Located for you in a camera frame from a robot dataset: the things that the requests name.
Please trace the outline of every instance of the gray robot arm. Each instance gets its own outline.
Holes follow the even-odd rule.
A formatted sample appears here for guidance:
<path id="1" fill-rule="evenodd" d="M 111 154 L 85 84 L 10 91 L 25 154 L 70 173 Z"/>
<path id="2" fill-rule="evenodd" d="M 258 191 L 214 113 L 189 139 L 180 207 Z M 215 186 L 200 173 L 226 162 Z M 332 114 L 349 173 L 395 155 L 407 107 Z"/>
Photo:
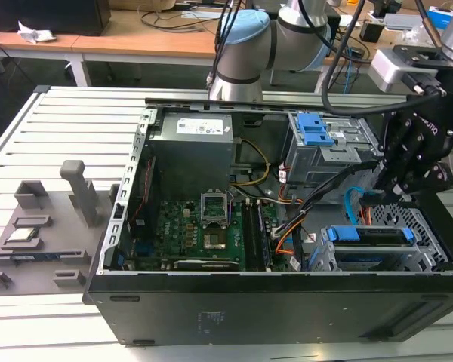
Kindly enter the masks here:
<path id="1" fill-rule="evenodd" d="M 328 49 L 302 17 L 298 1 L 289 0 L 278 20 L 270 21 L 262 11 L 239 11 L 209 84 L 211 100 L 260 102 L 262 71 L 302 71 L 320 65 Z M 328 39 L 325 0 L 302 1 L 317 30 Z"/>

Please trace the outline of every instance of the power supply label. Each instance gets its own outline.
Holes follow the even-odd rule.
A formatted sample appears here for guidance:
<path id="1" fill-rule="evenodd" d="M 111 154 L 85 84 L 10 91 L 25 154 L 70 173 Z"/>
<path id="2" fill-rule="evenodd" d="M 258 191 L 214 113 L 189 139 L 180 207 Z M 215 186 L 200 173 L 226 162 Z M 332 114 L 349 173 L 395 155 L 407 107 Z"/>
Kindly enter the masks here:
<path id="1" fill-rule="evenodd" d="M 177 134 L 223 134 L 222 119 L 180 118 L 176 126 Z"/>

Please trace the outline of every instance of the gray 3d printed holder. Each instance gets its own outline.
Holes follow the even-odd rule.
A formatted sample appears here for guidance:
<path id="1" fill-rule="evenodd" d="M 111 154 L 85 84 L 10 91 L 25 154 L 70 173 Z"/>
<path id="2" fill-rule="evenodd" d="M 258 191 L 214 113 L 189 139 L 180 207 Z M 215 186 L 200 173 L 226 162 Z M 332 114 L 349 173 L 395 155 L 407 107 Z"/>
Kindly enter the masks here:
<path id="1" fill-rule="evenodd" d="M 0 237 L 0 296 L 83 292 L 117 192 L 96 192 L 84 169 L 82 161 L 60 169 L 72 194 L 46 192 L 40 181 L 19 185 Z"/>

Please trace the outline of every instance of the blue cable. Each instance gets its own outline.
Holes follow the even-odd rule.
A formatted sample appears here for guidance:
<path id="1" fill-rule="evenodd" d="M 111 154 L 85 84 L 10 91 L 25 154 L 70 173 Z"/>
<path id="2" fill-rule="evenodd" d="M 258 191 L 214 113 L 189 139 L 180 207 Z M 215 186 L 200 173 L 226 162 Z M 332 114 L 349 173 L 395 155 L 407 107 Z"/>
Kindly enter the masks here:
<path id="1" fill-rule="evenodd" d="M 349 54 L 349 56 L 351 55 L 350 53 L 350 48 L 347 48 L 347 53 Z M 350 78 L 350 65 L 352 64 L 351 61 L 349 61 L 349 66 L 347 67 L 347 78 L 346 78 L 346 84 L 344 85 L 344 94 L 347 92 L 347 87 L 349 85 L 349 78 Z"/>
<path id="2" fill-rule="evenodd" d="M 365 190 L 359 186 L 353 186 L 347 189 L 346 193 L 344 194 L 344 207 L 346 208 L 347 216 L 353 225 L 357 224 L 356 215 L 354 215 L 353 206 L 350 204 L 350 194 L 353 191 L 360 192 L 362 195 L 365 194 Z"/>

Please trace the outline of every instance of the floor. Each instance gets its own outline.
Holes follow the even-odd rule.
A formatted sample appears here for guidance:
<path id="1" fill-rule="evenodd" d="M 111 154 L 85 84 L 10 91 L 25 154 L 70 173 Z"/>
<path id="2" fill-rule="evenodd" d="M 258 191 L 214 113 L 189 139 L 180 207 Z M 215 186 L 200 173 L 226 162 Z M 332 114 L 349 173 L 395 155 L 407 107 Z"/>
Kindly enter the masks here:
<path id="1" fill-rule="evenodd" d="M 72 79 L 64 76 L 65 61 L 22 59 L 19 62 L 23 71 L 35 84 L 75 86 Z M 0 135 L 33 92 L 35 86 L 28 81 L 13 62 L 4 59 L 5 73 L 0 74 Z M 109 70 L 105 63 L 88 63 L 93 86 L 97 87 L 154 87 L 204 89 L 209 72 L 207 66 L 171 66 L 163 64 L 143 64 L 143 78 L 135 81 L 133 66 L 127 63 L 111 63 L 114 79 L 108 80 Z M 270 73 L 262 75 L 262 86 L 266 91 L 313 92 L 319 73 L 278 72 L 276 86 L 270 86 Z M 344 74 L 339 82 L 345 82 Z M 342 93 L 343 85 L 335 84 L 331 92 Z M 367 75 L 360 75 L 350 93 L 380 93 Z"/>

